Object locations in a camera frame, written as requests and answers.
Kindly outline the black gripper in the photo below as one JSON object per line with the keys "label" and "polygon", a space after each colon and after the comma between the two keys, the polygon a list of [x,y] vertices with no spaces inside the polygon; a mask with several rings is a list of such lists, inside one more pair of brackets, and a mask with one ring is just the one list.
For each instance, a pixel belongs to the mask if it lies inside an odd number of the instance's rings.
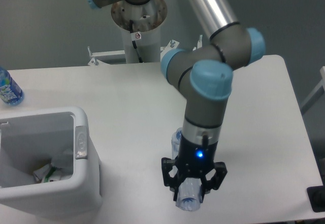
{"label": "black gripper", "polygon": [[[201,180],[201,203],[211,190],[219,189],[228,171],[224,162],[214,162],[217,144],[218,142],[208,144],[207,136],[203,136],[201,143],[196,144],[182,135],[176,159],[167,157],[161,159],[164,186],[169,187],[173,192],[173,201],[177,201],[180,181],[184,181],[186,178]],[[177,170],[172,177],[170,173],[174,167],[177,167]],[[215,173],[208,180],[206,175],[212,170]]]}

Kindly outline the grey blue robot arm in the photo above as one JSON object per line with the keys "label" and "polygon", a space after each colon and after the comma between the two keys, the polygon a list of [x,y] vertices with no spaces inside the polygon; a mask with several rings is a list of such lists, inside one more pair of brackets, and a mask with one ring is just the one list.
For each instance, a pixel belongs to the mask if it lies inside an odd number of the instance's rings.
{"label": "grey blue robot arm", "polygon": [[226,104],[232,91],[233,72],[261,59],[266,50],[262,34],[244,28],[227,0],[189,0],[209,44],[196,50],[166,50],[161,55],[153,32],[167,16],[164,0],[87,0],[93,9],[111,7],[122,30],[127,63],[160,62],[161,73],[186,99],[178,155],[164,157],[164,185],[178,200],[188,179],[201,182],[200,195],[219,189],[227,170],[214,161]]}

